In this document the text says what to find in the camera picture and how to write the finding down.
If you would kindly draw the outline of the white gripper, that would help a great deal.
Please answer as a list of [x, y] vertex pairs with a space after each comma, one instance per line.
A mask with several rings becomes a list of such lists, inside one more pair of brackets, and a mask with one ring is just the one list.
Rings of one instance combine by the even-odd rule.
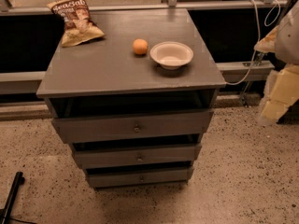
[[299, 65], [288, 63], [282, 70], [272, 70], [267, 77], [263, 98], [259, 103], [257, 122], [278, 122], [299, 101]]

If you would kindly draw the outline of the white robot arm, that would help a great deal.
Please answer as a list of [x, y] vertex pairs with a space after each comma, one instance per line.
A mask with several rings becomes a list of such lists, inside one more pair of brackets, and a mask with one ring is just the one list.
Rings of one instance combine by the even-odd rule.
[[299, 1], [254, 49], [274, 53], [286, 64], [279, 72], [270, 73], [260, 102], [260, 122], [277, 122], [299, 101]]

